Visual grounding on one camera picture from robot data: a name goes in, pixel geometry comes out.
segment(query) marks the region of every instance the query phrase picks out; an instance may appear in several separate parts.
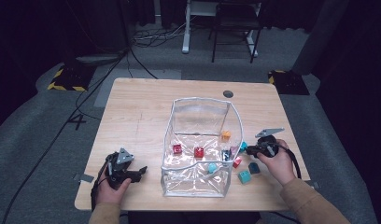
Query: human hand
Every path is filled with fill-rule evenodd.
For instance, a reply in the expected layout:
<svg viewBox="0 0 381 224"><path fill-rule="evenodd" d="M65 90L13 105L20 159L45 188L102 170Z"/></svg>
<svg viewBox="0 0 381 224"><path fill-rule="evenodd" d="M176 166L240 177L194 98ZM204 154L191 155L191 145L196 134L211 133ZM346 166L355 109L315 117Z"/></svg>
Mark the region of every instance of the human hand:
<svg viewBox="0 0 381 224"><path fill-rule="evenodd" d="M277 139L277 143L283 147L289 147L284 140ZM266 157L260 152L257 156L260 161L267 166L269 172L282 186L296 178L293 173L292 160L283 148L280 148L278 153L272 158Z"/></svg>
<svg viewBox="0 0 381 224"><path fill-rule="evenodd" d="M98 186L95 203L120 204L124 192L126 192L127 188L129 188L129 185L132 183L132 179L127 178L123 181L118 189L112 189L109 186L108 180L106 179L106 170L104 170L100 176L99 183L100 185Z"/></svg>

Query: person's left hand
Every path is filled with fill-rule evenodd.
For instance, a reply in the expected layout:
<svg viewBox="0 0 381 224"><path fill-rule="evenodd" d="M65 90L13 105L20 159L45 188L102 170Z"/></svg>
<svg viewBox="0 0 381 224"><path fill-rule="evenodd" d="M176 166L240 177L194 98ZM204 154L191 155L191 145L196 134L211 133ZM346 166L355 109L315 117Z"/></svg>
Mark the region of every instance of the person's left hand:
<svg viewBox="0 0 381 224"><path fill-rule="evenodd" d="M100 176L99 179L100 185L98 186L98 193L95 199L95 203L116 203L120 204L121 199L126 192L129 185L132 183L132 179L127 178L123 181L123 183L119 186L118 189L112 189L109 186L108 180L106 179L106 171Z"/></svg>

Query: table top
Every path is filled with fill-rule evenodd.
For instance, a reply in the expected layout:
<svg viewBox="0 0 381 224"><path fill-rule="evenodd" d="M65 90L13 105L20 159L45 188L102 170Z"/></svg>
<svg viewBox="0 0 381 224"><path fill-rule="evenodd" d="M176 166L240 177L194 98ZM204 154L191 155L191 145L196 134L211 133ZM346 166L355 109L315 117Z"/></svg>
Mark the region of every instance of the table top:
<svg viewBox="0 0 381 224"><path fill-rule="evenodd" d="M224 91L231 91L226 98ZM129 170L147 166L139 183L130 185L121 204L128 211L280 211L288 207L279 196L280 184L266 166L247 154L233 168L232 183L224 198L164 197L161 186L163 138L173 101L179 98L205 97L230 101L243 123L244 141L255 145L255 134L262 129L284 128L275 137L284 139L295 154L303 180L310 180L295 136L289 126L275 86L264 83L217 82L193 80L117 78L112 87L100 127L92 146L85 174L98 176L106 156L121 147L134 155ZM243 185L237 174L248 170L255 161L260 169ZM82 181L75 207L91 210L93 183Z"/></svg>

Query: clear plastic bag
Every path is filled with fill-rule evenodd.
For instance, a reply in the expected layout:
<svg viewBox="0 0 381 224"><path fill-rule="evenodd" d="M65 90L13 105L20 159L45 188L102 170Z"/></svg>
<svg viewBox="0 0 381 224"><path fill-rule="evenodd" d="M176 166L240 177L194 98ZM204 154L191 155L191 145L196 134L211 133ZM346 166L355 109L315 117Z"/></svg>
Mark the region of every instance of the clear plastic bag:
<svg viewBox="0 0 381 224"><path fill-rule="evenodd" d="M163 142L163 195L224 197L242 142L243 126L231 102L174 100Z"/></svg>

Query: forearm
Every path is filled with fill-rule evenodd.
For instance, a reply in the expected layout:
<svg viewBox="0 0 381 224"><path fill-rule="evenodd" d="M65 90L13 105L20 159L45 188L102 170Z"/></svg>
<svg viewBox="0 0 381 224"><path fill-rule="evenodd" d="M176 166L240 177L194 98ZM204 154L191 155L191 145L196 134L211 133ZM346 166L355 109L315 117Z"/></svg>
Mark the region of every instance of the forearm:
<svg viewBox="0 0 381 224"><path fill-rule="evenodd" d="M301 179L293 179L280 193L301 223L349 223L333 204Z"/></svg>
<svg viewBox="0 0 381 224"><path fill-rule="evenodd" d="M95 206L89 224L119 224L120 206L114 203L99 203Z"/></svg>

